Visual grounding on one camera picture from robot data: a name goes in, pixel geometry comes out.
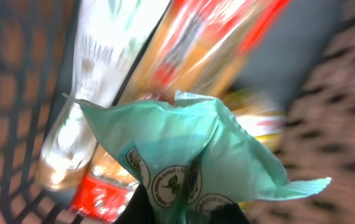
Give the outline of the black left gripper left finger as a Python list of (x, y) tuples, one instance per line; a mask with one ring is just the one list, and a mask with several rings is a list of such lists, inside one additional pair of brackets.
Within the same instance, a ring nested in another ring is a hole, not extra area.
[(143, 185), (139, 185), (114, 224), (155, 224), (153, 208)]

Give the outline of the green tea drink carton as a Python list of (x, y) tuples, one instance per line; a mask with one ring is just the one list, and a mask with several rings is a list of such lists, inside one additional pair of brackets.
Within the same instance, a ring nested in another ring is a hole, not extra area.
[(285, 112), (264, 95), (249, 90), (226, 92), (221, 100), (237, 122), (273, 153), (278, 151), (285, 127)]

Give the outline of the San Remo spaghetti pack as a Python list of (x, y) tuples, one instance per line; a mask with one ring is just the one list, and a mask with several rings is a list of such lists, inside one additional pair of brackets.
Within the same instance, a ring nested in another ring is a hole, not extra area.
[[(173, 1), (124, 87), (119, 104), (172, 101), (176, 90), (218, 95), (243, 67), (285, 1)], [(151, 184), (149, 162), (133, 146), (119, 156), (98, 147), (75, 194), (73, 211), (104, 222)]]

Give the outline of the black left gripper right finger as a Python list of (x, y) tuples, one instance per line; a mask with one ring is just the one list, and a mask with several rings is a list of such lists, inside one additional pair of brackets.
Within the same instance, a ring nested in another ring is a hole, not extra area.
[(250, 224), (250, 222), (240, 207), (233, 203), (211, 211), (209, 224)]

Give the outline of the white bamboo tube bottle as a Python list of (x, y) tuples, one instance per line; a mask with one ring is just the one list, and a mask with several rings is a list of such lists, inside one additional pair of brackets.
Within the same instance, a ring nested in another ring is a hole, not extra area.
[[(168, 0), (83, 0), (73, 52), (74, 99), (111, 106)], [(80, 106), (68, 100), (42, 145), (35, 177), (48, 190), (75, 188), (97, 140)]]

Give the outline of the teal wet wipes pack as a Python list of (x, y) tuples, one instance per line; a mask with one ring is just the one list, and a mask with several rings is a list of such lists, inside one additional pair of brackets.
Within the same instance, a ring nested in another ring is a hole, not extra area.
[(322, 192), (329, 177), (289, 180), (280, 160), (217, 98), (78, 105), (98, 143), (145, 186), (156, 223), (207, 223), (214, 210)]

